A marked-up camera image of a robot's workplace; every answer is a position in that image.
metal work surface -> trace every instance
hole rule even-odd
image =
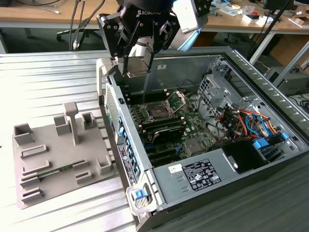
[[[102,57],[107,53],[16,54],[0,58],[1,231],[136,231],[118,174],[24,210],[16,205],[13,125],[53,124],[53,117],[62,112],[62,103],[75,101],[80,109],[77,117],[91,111],[106,139],[95,78],[95,62]],[[307,231],[308,164],[307,156],[270,179],[154,231]]]
[[[92,112],[105,140],[96,94],[95,63],[104,52],[18,54],[0,58],[0,231],[126,231],[135,224],[119,174],[24,210],[16,205],[13,125],[50,125],[75,101],[79,114]]]

blue latch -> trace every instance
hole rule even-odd
[[[135,170],[137,174],[140,172],[140,168],[138,166],[135,167]]]
[[[132,158],[132,156],[133,156],[133,151],[132,151],[132,149],[130,148],[130,149],[129,149],[129,157]]]
[[[119,136],[123,136],[124,135],[124,131],[125,131],[124,127],[121,127],[119,132],[118,132]]]
[[[285,140],[288,139],[288,138],[290,138],[290,136],[288,135],[287,132],[283,132],[283,133],[282,133],[282,137],[283,137]]]
[[[257,149],[261,149],[261,148],[263,148],[263,147],[265,147],[265,146],[268,146],[269,143],[266,141],[265,138],[261,138],[261,139],[257,139],[257,140],[253,143],[253,145],[254,145]]]
[[[132,159],[132,165],[134,166],[136,164],[136,159],[135,159],[135,157],[133,157],[133,159]]]
[[[133,196],[133,199],[136,201],[136,200],[147,197],[147,192],[145,189],[142,188],[140,190],[136,190],[135,192],[133,192],[132,196]]]

warning label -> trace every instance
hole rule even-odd
[[[183,171],[191,184],[194,191],[207,188],[221,182],[216,170],[210,163],[209,159],[204,159],[186,166],[183,166]]]

desk leg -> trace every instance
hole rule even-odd
[[[253,56],[250,59],[250,63],[251,64],[255,64],[255,62],[257,61],[257,59],[260,57],[260,55],[262,54],[262,52],[264,51],[264,49],[267,47],[267,45],[269,44],[269,42],[271,41],[271,39],[274,37],[275,33],[274,32],[270,32],[265,39],[263,40],[263,42],[261,43],[261,45],[257,48],[257,50],[255,51],[255,53],[253,54]]]
[[[8,51],[6,50],[4,40],[3,40],[2,35],[0,33],[0,54],[6,54],[6,53],[8,53]]]

blue cable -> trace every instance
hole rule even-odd
[[[254,116],[256,116],[258,119],[260,119],[261,122],[262,122],[262,124],[263,124],[263,126],[264,126],[264,128],[265,128],[265,130],[266,130],[266,132],[267,132],[267,134],[272,135],[272,132],[270,131],[270,129],[267,128],[267,126],[266,126],[264,120],[263,120],[259,115],[256,115],[256,114],[249,114],[249,115],[246,117],[246,127],[248,128],[249,131],[251,131],[252,133],[256,134],[258,138],[260,137],[260,135],[259,135],[256,131],[252,130],[252,129],[249,127],[249,122],[248,122],[248,120],[249,120],[249,116],[250,116],[250,115],[254,115]]]

